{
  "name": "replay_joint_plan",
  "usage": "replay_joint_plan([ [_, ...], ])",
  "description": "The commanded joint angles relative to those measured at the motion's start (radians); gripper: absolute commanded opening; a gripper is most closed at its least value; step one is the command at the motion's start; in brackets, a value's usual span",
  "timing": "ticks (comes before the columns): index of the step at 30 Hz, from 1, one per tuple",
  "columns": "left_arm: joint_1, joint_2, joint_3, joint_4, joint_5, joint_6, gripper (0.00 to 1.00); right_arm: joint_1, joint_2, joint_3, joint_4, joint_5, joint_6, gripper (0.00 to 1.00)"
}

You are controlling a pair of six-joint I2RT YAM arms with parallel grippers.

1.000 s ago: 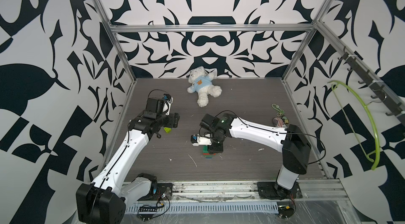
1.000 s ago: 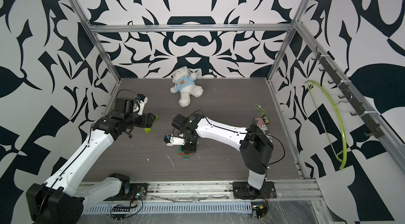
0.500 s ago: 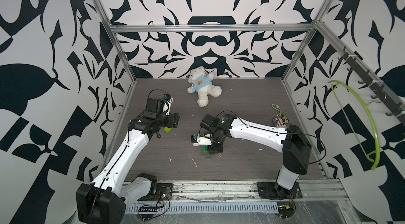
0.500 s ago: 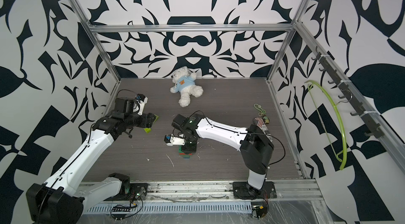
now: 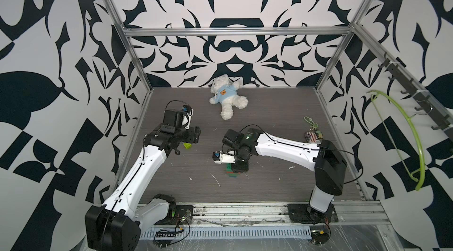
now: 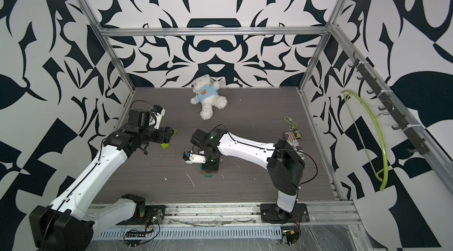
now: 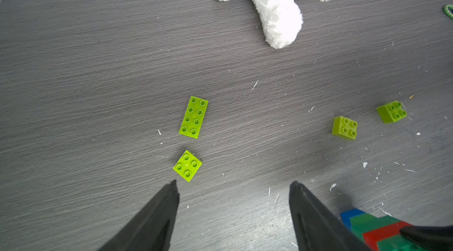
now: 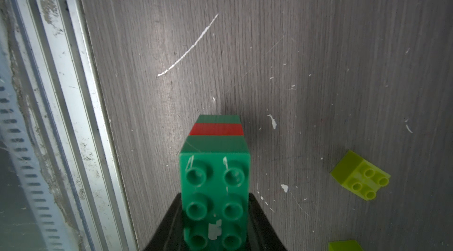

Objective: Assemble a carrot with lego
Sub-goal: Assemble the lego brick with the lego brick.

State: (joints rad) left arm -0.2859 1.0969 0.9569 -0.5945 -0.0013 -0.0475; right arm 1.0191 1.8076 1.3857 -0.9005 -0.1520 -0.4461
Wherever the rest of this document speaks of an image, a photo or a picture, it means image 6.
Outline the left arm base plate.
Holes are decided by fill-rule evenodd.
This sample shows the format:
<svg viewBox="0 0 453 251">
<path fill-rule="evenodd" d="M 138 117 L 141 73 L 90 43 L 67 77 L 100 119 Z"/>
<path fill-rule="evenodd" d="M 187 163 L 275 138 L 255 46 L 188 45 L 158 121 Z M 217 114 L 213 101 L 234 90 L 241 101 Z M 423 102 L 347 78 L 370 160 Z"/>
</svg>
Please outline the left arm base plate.
<svg viewBox="0 0 453 251">
<path fill-rule="evenodd" d="M 134 211 L 133 216 L 129 220 L 119 223 L 119 226 L 125 225 L 144 225 L 150 226 L 154 223 L 161 221 L 165 218 L 165 205 L 146 205 L 139 206 Z"/>
</svg>

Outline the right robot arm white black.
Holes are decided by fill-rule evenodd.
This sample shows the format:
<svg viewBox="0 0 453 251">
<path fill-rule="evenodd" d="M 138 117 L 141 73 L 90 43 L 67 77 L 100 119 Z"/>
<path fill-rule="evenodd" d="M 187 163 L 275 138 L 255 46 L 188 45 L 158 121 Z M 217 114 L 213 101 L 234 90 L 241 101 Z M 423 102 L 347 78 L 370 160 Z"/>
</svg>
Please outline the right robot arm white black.
<svg viewBox="0 0 453 251">
<path fill-rule="evenodd" d="M 275 204 L 261 204 L 261 218 L 268 223 L 287 223 L 302 212 L 297 197 L 306 167 L 306 154 L 292 132 L 286 132 L 277 143 L 248 140 L 230 133 L 226 128 L 210 132 L 196 130 L 191 144 L 198 151 L 187 151 L 183 159 L 199 164 L 206 176 L 218 172 L 221 157 L 235 157 L 264 168 L 278 191 Z"/>
</svg>

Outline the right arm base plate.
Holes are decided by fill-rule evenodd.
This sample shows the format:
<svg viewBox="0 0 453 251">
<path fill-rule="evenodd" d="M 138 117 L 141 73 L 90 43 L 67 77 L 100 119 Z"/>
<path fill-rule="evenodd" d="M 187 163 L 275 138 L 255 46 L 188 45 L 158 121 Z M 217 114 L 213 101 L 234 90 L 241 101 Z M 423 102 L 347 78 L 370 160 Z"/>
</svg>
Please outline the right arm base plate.
<svg viewBox="0 0 453 251">
<path fill-rule="evenodd" d="M 260 204 L 261 220 L 271 224 L 308 223 L 310 221 L 307 206 L 296 203 L 292 212 L 286 212 L 276 204 Z"/>
</svg>

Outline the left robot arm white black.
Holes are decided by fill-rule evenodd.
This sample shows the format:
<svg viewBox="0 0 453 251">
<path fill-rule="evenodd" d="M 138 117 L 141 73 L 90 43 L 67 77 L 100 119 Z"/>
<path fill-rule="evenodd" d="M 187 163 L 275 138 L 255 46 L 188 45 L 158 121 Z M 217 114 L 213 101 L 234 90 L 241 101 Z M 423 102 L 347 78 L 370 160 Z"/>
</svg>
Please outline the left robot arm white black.
<svg viewBox="0 0 453 251">
<path fill-rule="evenodd" d="M 141 197 L 124 197 L 94 215 L 87 211 L 113 173 L 149 143 L 167 144 L 177 130 L 171 127 L 126 127 L 111 133 L 94 160 L 48 206 L 29 216 L 34 245 L 41 251 L 84 251 L 100 233 L 139 215 Z"/>
</svg>

